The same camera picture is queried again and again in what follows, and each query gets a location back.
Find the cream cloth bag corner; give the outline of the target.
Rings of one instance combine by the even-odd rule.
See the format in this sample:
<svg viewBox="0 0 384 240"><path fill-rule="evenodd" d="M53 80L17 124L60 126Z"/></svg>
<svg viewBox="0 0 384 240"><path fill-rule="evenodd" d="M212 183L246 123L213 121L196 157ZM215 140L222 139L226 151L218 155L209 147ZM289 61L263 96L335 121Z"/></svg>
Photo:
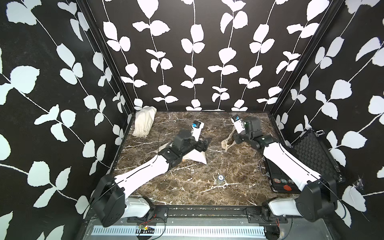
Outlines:
<svg viewBox="0 0 384 240"><path fill-rule="evenodd" d="M223 141L221 141L221 146L222 146L222 149L227 152L228 149L234 145L236 145L236 141L234 139L234 134L237 133L237 130L235 127L232 128L232 132L229 134L229 136L224 139Z"/></svg>
<svg viewBox="0 0 384 240"><path fill-rule="evenodd" d="M134 137L146 137L152 128L157 109L155 107L145 106L136 112Z"/></svg>

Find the cream cloth drawstring soil bag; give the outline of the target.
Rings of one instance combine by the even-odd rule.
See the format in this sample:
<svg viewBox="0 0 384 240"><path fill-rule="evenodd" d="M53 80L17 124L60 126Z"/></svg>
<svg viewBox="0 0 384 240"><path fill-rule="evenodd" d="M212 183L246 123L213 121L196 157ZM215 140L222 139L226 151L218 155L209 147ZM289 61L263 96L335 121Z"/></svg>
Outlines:
<svg viewBox="0 0 384 240"><path fill-rule="evenodd" d="M172 142L168 142L167 144L160 146L156 150L156 153L159 153L161 150L163 150L167 147L171 147L172 144L173 144ZM183 162L184 161L195 161L195 162L203 163L204 165L206 165L207 164L206 153L205 152L199 152L197 150L192 150L191 152L189 152L188 154L183 156L182 161Z"/></svg>

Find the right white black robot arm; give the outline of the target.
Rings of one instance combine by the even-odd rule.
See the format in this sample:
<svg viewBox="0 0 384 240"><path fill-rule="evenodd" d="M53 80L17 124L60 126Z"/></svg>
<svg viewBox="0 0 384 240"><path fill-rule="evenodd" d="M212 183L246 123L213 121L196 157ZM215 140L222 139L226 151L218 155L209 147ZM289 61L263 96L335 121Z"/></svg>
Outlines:
<svg viewBox="0 0 384 240"><path fill-rule="evenodd" d="M262 151L265 160L274 163L292 180L300 191L297 198L270 200L262 208L267 219L278 216L302 217L315 222L337 210L343 202L337 196L337 183L332 177L322 176L303 164L271 135L264 135L258 118L231 118L236 132L236 144L248 143L253 149Z"/></svg>

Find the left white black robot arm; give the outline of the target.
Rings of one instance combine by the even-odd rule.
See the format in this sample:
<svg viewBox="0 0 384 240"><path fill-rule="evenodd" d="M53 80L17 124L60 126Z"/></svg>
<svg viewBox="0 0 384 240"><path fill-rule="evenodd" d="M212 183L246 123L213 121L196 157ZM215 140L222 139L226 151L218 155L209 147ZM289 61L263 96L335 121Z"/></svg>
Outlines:
<svg viewBox="0 0 384 240"><path fill-rule="evenodd" d="M90 208L105 228L124 218L152 219L155 216L153 203L144 197L132 198L131 194L176 167L184 157L205 163L204 154L211 141L212 138L200 138L188 130L180 130L171 143L145 164L122 175L102 177L91 196Z"/></svg>

